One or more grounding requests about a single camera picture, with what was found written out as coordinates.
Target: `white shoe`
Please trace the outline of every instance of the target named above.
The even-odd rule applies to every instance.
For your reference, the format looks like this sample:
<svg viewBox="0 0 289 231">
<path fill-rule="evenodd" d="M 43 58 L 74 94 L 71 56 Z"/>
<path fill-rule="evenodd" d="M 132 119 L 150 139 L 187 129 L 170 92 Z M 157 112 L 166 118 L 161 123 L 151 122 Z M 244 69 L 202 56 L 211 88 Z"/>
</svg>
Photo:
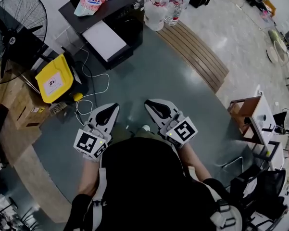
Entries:
<svg viewBox="0 0 289 231">
<path fill-rule="evenodd" d="M 144 130 L 146 130 L 147 132 L 150 132 L 150 131 L 151 131 L 151 128 L 150 128 L 149 125 L 144 125 L 142 128 L 143 128 Z"/>
</svg>

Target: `person's right arm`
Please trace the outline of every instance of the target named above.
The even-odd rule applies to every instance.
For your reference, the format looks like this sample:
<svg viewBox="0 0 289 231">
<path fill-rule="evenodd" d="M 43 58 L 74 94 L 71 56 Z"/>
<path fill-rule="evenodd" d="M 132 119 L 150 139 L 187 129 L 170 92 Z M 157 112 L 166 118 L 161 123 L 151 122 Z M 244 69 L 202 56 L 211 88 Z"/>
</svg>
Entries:
<svg viewBox="0 0 289 231">
<path fill-rule="evenodd" d="M 178 149 L 177 154 L 182 162 L 183 167 L 194 167 L 199 181 L 204 181 L 205 179 L 212 177 L 198 156 L 195 154 L 189 143 L 184 144 L 182 148 Z"/>
</svg>

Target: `white cable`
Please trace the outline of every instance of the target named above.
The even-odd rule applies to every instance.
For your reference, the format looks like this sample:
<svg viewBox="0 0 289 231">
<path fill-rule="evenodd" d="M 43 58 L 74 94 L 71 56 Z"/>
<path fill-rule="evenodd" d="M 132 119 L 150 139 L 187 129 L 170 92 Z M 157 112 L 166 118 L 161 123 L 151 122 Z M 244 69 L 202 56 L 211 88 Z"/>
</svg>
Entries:
<svg viewBox="0 0 289 231">
<path fill-rule="evenodd" d="M 69 39 L 69 37 L 68 37 L 68 34 L 67 34 L 67 29 L 65 30 L 65 33 L 66 33 L 66 37 L 67 37 L 67 39 L 68 39 L 68 41 L 70 42 L 71 45 L 73 45 L 74 47 L 76 47 L 76 48 L 78 48 L 78 49 L 80 49 L 80 50 L 85 51 L 85 52 L 88 54 L 85 62 L 84 62 L 83 65 L 82 65 L 82 73 L 83 73 L 85 76 L 89 77 L 89 78 L 95 78 L 95 77 L 99 77 L 99 76 L 102 76 L 102 75 L 106 75 L 106 76 L 108 77 L 108 84 L 107 84 L 106 90 L 101 91 L 101 92 L 96 92 L 96 93 L 88 94 L 88 95 L 86 95 L 86 96 L 83 96 L 80 100 L 78 100 L 78 101 L 76 102 L 76 112 L 77 112 L 78 114 L 82 115 L 82 116 L 83 116 L 83 115 L 85 116 L 85 115 L 88 115 L 88 114 L 91 114 L 91 113 L 92 113 L 92 111 L 93 111 L 93 102 L 90 101 L 90 100 L 87 100 L 87 99 L 83 99 L 83 98 L 106 92 L 106 91 L 108 90 L 108 88 L 109 88 L 110 77 L 109 77 L 108 74 L 100 74 L 100 75 L 96 75 L 96 76 L 89 76 L 89 75 L 87 75 L 87 74 L 84 72 L 83 67 L 84 67 L 84 65 L 86 64 L 87 60 L 88 60 L 89 52 L 86 51 L 86 50 L 83 49 L 83 48 L 77 47 L 76 45 L 74 45 L 74 44 L 70 41 L 70 39 Z M 84 114 L 83 114 L 83 113 L 81 113 L 81 112 L 79 111 L 78 105 L 79 105 L 79 103 L 80 103 L 81 101 L 86 101 L 86 102 L 91 103 L 91 111 L 90 111 L 90 112 L 87 112 L 87 113 L 84 113 Z M 81 125 L 85 126 L 85 125 L 79 120 L 77 114 L 76 114 L 76 118 L 77 118 L 77 120 L 80 122 Z"/>
</svg>

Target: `white label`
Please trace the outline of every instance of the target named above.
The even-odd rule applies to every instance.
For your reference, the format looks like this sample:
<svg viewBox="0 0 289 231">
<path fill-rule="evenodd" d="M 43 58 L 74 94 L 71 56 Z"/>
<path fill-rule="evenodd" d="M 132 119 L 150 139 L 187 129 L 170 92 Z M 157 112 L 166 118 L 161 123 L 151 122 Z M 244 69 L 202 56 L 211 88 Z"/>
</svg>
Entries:
<svg viewBox="0 0 289 231">
<path fill-rule="evenodd" d="M 57 89 L 59 89 L 61 86 L 63 86 L 63 81 L 61 79 L 60 73 L 57 72 L 55 75 L 53 75 L 49 80 L 47 80 L 44 83 L 44 89 L 47 97 L 52 95 L 52 93 Z"/>
<path fill-rule="evenodd" d="M 78 74 L 77 74 L 77 72 L 76 72 L 76 70 L 75 70 L 73 67 L 71 67 L 71 69 L 72 69 L 72 71 L 73 71 L 73 73 L 74 73 L 75 81 L 77 81 L 77 82 L 79 82 L 80 84 L 82 84 L 82 83 L 81 83 L 81 80 L 80 80 L 80 78 L 79 78 L 79 76 L 78 76 Z"/>
<path fill-rule="evenodd" d="M 35 107 L 35 108 L 32 109 L 31 112 L 32 112 L 32 113 L 37 113 L 38 111 L 39 111 L 39 107 Z"/>
</svg>

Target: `printer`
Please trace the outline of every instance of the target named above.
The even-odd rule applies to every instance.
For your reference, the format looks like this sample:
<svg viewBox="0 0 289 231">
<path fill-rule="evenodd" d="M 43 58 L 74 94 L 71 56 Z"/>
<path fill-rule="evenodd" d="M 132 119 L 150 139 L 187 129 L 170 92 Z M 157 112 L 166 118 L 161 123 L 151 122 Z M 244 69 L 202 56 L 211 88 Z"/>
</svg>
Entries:
<svg viewBox="0 0 289 231">
<path fill-rule="evenodd" d="M 94 15 L 78 17 L 80 0 L 70 0 L 59 12 L 106 69 L 112 69 L 142 44 L 143 0 L 108 0 Z"/>
</svg>

